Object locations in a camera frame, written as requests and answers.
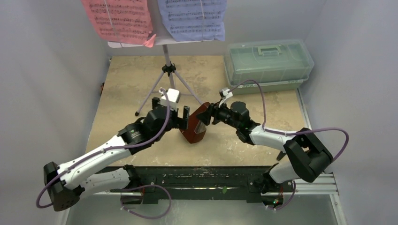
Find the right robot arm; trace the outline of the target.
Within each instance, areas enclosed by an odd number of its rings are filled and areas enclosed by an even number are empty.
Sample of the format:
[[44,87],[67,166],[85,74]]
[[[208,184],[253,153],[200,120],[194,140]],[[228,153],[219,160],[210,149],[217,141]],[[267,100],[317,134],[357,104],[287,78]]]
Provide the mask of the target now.
[[259,183],[262,193],[274,191],[285,181],[302,179],[312,183],[333,161],[333,157],[318,137],[308,128],[297,134],[268,129],[253,121],[244,102],[226,104],[211,103],[197,116],[206,126],[225,123],[236,130],[243,143],[267,146],[285,153],[288,163],[276,163],[263,174]]

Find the brown wooden metronome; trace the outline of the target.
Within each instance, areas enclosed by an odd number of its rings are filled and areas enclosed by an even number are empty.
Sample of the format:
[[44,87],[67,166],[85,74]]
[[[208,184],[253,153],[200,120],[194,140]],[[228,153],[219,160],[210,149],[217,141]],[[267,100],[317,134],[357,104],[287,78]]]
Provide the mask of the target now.
[[203,103],[197,110],[190,114],[188,119],[188,128],[185,130],[179,130],[190,144],[200,142],[206,134],[206,125],[197,118],[197,115],[206,111],[209,105],[209,102]]

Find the lilac perforated music stand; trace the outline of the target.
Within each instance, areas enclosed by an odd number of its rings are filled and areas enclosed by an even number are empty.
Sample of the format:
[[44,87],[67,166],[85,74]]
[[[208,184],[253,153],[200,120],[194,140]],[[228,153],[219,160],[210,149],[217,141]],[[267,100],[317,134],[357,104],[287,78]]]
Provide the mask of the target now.
[[163,25],[161,14],[159,11],[158,7],[158,0],[150,0],[149,1],[149,9],[150,12],[155,13],[155,19],[154,19],[154,28],[155,31],[159,33],[159,35],[156,37],[155,44],[156,45],[161,45],[163,48],[163,55],[166,61],[166,64],[162,68],[161,74],[158,76],[157,80],[154,82],[153,87],[155,88],[160,79],[164,76],[167,75],[169,78],[170,86],[171,88],[176,87],[176,83],[174,81],[174,78],[176,77],[177,79],[180,80],[180,82],[185,86],[185,88],[189,91],[191,96],[194,96],[194,98],[197,100],[199,104],[202,104],[202,101],[199,99],[199,97],[194,93],[194,91],[190,88],[190,86],[186,83],[186,81],[181,77],[179,72],[177,71],[175,65],[171,62],[170,56],[169,56],[169,51],[168,51],[168,45],[169,44],[177,44],[177,43],[193,43],[193,42],[203,42],[203,41],[185,41],[185,42],[177,42],[173,39],[173,37],[170,35],[170,33],[167,31],[165,26]]

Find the white sheet music pages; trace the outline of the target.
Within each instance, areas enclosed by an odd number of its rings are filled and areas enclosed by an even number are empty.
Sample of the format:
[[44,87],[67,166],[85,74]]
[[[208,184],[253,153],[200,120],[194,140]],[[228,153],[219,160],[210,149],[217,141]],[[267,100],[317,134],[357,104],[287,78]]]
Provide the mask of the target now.
[[225,0],[159,0],[162,22],[177,42],[225,41]]

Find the pink paper folder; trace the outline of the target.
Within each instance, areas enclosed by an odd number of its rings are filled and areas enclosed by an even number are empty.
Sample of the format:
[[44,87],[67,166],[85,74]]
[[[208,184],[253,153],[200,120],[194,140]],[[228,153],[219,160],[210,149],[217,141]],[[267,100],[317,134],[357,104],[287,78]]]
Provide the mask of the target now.
[[146,0],[83,0],[81,3],[103,40],[153,47],[156,34]]

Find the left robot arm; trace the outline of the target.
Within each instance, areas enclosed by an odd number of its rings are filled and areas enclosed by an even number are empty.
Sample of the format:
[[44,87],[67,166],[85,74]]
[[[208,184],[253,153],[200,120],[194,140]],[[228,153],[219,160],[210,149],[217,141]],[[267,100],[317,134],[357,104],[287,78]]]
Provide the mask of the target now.
[[43,167],[45,187],[36,199],[38,208],[52,207],[63,211],[75,205],[84,195],[111,189],[136,191],[140,179],[131,166],[114,172],[100,171],[110,164],[150,148],[172,129],[187,129],[190,108],[183,107],[178,116],[178,98],[170,95],[152,98],[152,109],[126,125],[108,141],[69,162],[49,162]]

